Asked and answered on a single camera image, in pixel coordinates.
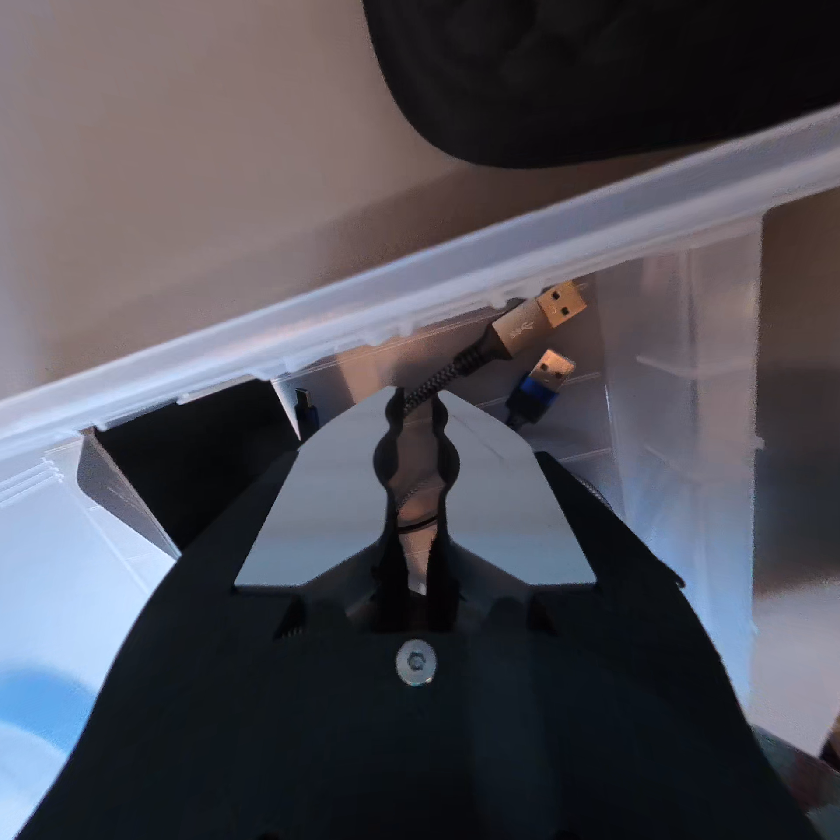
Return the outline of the black flat panel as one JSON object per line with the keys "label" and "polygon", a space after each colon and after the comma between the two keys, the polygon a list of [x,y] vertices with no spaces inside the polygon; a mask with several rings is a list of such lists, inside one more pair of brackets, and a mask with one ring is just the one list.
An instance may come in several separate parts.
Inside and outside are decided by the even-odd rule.
{"label": "black flat panel", "polygon": [[173,403],[95,436],[179,550],[299,446],[266,381]]}

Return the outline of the clear plastic storage box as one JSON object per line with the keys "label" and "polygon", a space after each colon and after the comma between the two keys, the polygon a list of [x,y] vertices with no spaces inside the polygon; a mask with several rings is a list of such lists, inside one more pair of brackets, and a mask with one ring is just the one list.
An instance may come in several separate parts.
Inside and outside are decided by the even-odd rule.
{"label": "clear plastic storage box", "polygon": [[838,106],[3,399],[2,671],[98,690],[172,567],[81,491],[89,428],[258,380],[327,419],[580,277],[590,307],[558,339],[579,372],[526,439],[684,577],[746,704],[762,221],[836,186]]}

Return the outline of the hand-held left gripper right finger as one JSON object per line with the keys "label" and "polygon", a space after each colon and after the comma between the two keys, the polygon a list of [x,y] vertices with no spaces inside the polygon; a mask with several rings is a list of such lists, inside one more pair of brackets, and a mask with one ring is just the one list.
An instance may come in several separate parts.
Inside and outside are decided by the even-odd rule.
{"label": "hand-held left gripper right finger", "polygon": [[498,601],[584,592],[595,573],[530,445],[450,392],[432,400],[437,533],[427,562],[427,621],[470,632]]}

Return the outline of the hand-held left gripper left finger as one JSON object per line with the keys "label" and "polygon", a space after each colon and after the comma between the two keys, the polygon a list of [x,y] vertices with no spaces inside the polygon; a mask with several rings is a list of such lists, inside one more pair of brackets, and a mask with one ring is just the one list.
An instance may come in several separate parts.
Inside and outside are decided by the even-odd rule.
{"label": "hand-held left gripper left finger", "polygon": [[384,387],[299,447],[235,579],[237,594],[328,602],[360,626],[405,628],[391,488],[403,421],[403,388]]}

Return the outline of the black quilted pad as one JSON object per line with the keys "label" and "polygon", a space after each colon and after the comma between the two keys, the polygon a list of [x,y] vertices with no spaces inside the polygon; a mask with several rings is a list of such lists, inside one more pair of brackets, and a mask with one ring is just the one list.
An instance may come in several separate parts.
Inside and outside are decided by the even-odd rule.
{"label": "black quilted pad", "polygon": [[396,106],[531,170],[729,140],[839,99],[838,1],[365,1]]}

